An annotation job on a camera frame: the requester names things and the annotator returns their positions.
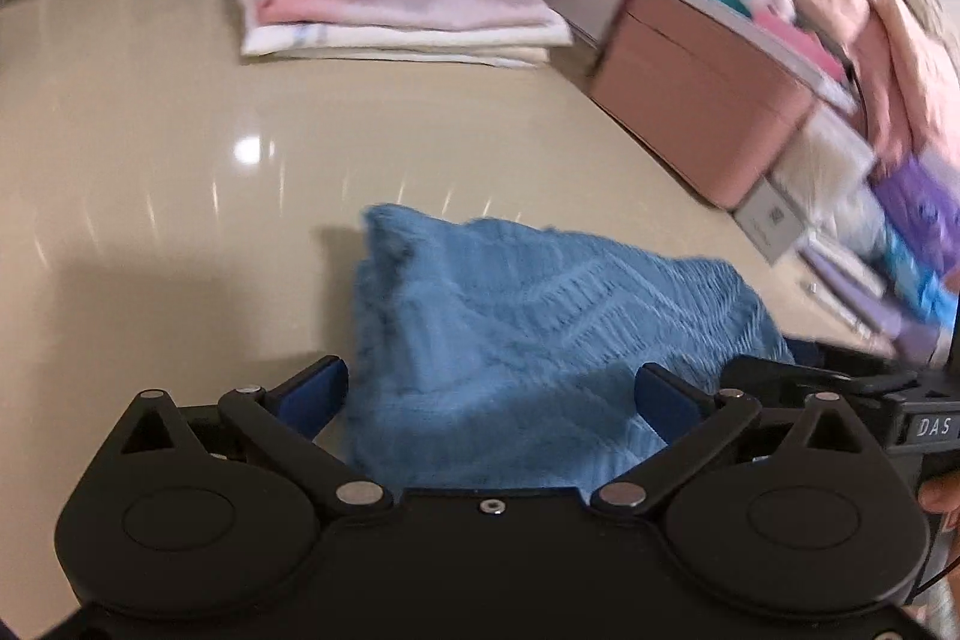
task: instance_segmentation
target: black cable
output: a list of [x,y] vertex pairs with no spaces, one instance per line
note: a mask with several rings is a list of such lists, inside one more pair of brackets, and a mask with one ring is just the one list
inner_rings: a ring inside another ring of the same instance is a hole
[[925,584],[920,584],[919,586],[917,586],[917,588],[915,588],[910,593],[910,599],[907,601],[912,602],[914,598],[918,597],[920,594],[923,594],[923,592],[928,590],[930,586],[933,586],[934,584],[937,584],[938,582],[942,581],[947,575],[953,572],[957,567],[960,567],[960,557],[957,557],[955,560],[950,562],[946,567],[944,567],[944,569],[939,571],[939,573],[933,576],[933,578],[931,578]]

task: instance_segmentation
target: metal bolt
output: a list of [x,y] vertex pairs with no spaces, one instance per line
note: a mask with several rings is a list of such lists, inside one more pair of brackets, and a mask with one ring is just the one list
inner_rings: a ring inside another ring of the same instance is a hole
[[480,503],[480,512],[487,515],[503,515],[507,511],[507,503],[499,499],[485,499]]
[[635,482],[609,482],[600,489],[600,499],[614,507],[636,507],[646,498],[646,490]]
[[354,506],[376,504],[383,499],[383,489],[369,480],[353,480],[345,482],[337,489],[337,499]]

